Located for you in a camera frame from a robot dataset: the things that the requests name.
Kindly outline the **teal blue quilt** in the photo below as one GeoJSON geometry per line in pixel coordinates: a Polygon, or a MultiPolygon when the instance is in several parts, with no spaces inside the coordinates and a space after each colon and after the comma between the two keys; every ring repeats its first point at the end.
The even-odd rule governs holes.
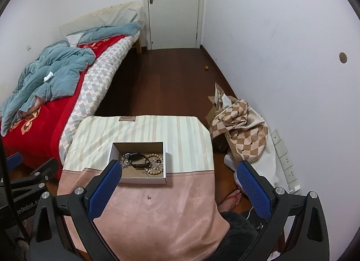
{"type": "Polygon", "coordinates": [[[37,59],[23,69],[12,95],[1,105],[1,135],[5,136],[36,104],[74,95],[81,73],[96,59],[95,52],[82,45],[120,35],[134,36],[139,30],[138,21],[88,29],[75,33],[75,47],[67,39],[45,47],[37,59]],[[49,72],[54,76],[43,82],[49,72]]]}

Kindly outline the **white power strip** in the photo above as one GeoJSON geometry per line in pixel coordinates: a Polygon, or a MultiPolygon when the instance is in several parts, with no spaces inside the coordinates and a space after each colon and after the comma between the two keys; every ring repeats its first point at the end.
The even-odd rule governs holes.
{"type": "Polygon", "coordinates": [[[287,150],[286,144],[284,143],[281,135],[277,129],[273,130],[271,133],[271,138],[274,144],[277,158],[281,165],[281,170],[286,179],[287,188],[290,194],[300,195],[301,194],[301,185],[298,182],[298,178],[295,174],[293,168],[293,162],[287,150]]]}

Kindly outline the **black fuzzy garment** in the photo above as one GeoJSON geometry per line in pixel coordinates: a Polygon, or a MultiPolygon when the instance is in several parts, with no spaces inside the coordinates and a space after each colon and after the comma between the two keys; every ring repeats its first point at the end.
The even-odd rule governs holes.
{"type": "Polygon", "coordinates": [[[208,261],[239,260],[258,236],[251,223],[236,212],[221,212],[229,223],[230,229],[220,242],[215,252],[206,258],[208,261]]]}

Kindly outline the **white pillow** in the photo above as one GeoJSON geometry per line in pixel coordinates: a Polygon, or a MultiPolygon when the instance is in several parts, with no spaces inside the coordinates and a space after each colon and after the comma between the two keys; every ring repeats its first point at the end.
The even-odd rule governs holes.
{"type": "Polygon", "coordinates": [[[88,29],[102,28],[106,26],[121,26],[133,22],[137,12],[132,9],[120,9],[114,12],[93,12],[77,18],[72,22],[60,26],[60,33],[63,36],[88,29]]]}

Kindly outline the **white tissue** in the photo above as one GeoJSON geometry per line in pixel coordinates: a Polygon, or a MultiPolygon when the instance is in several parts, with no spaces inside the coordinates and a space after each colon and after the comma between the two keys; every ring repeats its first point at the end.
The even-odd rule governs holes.
{"type": "Polygon", "coordinates": [[[50,80],[50,78],[52,78],[54,76],[53,72],[49,72],[44,78],[43,78],[43,82],[46,82],[48,80],[50,80]]]}

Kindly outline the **black leather wristband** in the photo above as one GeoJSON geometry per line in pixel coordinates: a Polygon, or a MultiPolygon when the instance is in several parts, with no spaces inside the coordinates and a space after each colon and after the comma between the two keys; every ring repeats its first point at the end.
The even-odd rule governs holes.
{"type": "Polygon", "coordinates": [[[149,158],[139,152],[130,153],[128,156],[129,165],[135,168],[136,170],[144,170],[151,165],[149,158]]]}

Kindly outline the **red floral blanket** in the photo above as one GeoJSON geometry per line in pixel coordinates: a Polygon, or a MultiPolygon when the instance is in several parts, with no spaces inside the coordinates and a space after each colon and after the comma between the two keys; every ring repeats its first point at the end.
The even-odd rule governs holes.
{"type": "MultiPolygon", "coordinates": [[[[92,49],[98,58],[108,47],[124,37],[125,35],[105,38],[81,47],[92,49]]],[[[72,97],[47,102],[11,127],[2,139],[7,155],[20,153],[23,164],[32,169],[38,168],[50,158],[55,158],[60,166],[63,165],[60,162],[58,147],[60,137],[79,96],[84,76],[90,67],[81,73],[72,97]]]]}

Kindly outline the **round wall hole cover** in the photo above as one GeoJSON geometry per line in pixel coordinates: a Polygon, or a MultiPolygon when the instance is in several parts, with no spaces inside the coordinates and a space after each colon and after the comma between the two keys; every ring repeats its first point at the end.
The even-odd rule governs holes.
{"type": "Polygon", "coordinates": [[[341,63],[347,63],[347,56],[344,52],[339,53],[339,60],[341,63]]]}

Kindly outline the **white door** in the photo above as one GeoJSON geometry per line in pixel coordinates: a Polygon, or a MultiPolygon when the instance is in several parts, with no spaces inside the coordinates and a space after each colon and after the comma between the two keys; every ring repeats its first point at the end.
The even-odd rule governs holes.
{"type": "Polygon", "coordinates": [[[143,0],[149,50],[199,48],[204,0],[143,0]]]}

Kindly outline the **foot in red sandal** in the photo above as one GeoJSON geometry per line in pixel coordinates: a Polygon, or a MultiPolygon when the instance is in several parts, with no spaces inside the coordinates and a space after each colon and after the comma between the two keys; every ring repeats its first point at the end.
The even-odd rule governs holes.
{"type": "Polygon", "coordinates": [[[241,190],[234,190],[230,193],[218,206],[218,211],[221,212],[230,212],[240,203],[242,199],[241,190]]]}

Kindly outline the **pink and striped table cloth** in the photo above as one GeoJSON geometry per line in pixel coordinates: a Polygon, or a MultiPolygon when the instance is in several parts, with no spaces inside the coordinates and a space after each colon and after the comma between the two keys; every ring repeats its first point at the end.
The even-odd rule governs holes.
{"type": "Polygon", "coordinates": [[[113,142],[164,142],[165,185],[120,183],[94,222],[120,260],[204,260],[229,230],[215,203],[211,138],[196,117],[87,117],[67,153],[57,193],[86,186],[113,142]]]}

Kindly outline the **checkered beige cloth pile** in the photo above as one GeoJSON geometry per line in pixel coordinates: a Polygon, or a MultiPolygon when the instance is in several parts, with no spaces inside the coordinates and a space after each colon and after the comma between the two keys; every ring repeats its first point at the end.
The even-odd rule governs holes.
{"type": "Polygon", "coordinates": [[[277,184],[276,151],[262,116],[245,100],[226,95],[218,84],[209,100],[212,109],[206,121],[212,142],[227,152],[224,164],[236,171],[238,163],[246,160],[272,185],[277,184]]]}

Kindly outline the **bed with checkered sheet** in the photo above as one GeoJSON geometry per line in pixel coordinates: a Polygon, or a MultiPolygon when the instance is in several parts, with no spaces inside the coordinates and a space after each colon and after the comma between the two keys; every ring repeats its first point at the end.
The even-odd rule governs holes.
{"type": "MultiPolygon", "coordinates": [[[[137,12],[137,17],[134,21],[140,22],[140,28],[142,28],[145,16],[143,14],[143,6],[138,1],[129,1],[120,5],[105,7],[104,9],[94,12],[114,12],[126,8],[137,12]]],[[[140,33],[141,29],[134,36],[125,36],[115,42],[114,45],[108,47],[108,49],[100,54],[100,56],[95,59],[94,64],[87,70],[79,96],[60,137],[59,155],[62,164],[65,163],[77,128],[85,118],[95,114],[122,61],[131,47],[140,42],[140,33]]]]}

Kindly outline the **white cardboard jewelry box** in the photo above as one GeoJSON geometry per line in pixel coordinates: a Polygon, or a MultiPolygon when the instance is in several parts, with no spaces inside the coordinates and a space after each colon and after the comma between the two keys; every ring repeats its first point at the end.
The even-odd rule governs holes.
{"type": "Polygon", "coordinates": [[[109,160],[120,162],[122,184],[166,184],[164,142],[113,142],[109,160]]]}

